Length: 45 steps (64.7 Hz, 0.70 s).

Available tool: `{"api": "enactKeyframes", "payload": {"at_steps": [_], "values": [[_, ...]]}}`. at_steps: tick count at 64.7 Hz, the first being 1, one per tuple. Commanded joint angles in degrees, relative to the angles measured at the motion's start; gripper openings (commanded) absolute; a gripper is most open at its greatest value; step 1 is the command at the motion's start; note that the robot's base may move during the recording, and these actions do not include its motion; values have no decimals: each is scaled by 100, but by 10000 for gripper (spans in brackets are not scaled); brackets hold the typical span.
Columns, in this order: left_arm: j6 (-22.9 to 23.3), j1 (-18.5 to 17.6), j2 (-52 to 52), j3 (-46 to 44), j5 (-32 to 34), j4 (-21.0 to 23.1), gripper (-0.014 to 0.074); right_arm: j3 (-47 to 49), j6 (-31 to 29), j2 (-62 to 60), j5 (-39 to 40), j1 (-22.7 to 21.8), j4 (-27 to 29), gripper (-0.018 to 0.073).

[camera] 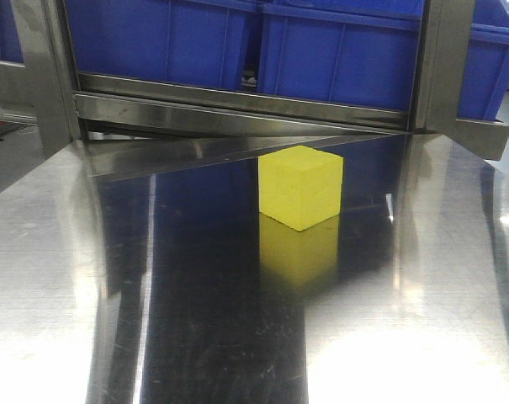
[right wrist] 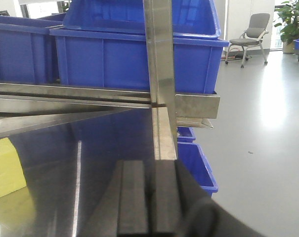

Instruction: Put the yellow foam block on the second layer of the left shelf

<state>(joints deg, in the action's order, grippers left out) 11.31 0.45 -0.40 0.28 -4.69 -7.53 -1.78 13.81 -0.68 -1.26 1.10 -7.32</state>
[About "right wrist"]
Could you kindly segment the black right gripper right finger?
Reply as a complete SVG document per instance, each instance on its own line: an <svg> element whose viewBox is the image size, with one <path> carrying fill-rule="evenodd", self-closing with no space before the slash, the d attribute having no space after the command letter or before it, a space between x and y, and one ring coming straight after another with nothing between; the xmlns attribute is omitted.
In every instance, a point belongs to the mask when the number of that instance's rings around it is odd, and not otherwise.
<svg viewBox="0 0 299 237"><path fill-rule="evenodd" d="M203 190L180 160L157 160L151 207L153 237L260 237Z"/></svg>

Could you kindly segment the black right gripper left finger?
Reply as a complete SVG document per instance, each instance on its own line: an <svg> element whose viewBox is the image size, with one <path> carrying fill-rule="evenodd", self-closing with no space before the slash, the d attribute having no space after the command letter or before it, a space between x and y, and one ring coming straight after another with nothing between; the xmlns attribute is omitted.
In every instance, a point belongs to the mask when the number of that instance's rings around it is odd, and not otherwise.
<svg viewBox="0 0 299 237"><path fill-rule="evenodd" d="M104 195L79 236L145 237L148 234L143 162L120 160Z"/></svg>

